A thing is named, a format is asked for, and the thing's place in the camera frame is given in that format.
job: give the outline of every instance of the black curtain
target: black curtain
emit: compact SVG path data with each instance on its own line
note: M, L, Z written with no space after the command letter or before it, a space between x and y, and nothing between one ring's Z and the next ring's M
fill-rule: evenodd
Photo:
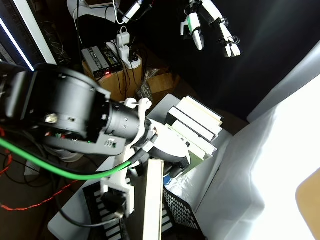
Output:
M206 105L245 119L320 40L320 1L215 0L241 56L224 58L214 29L201 19L205 47L181 40L184 0L155 0L131 23L147 46L197 91Z

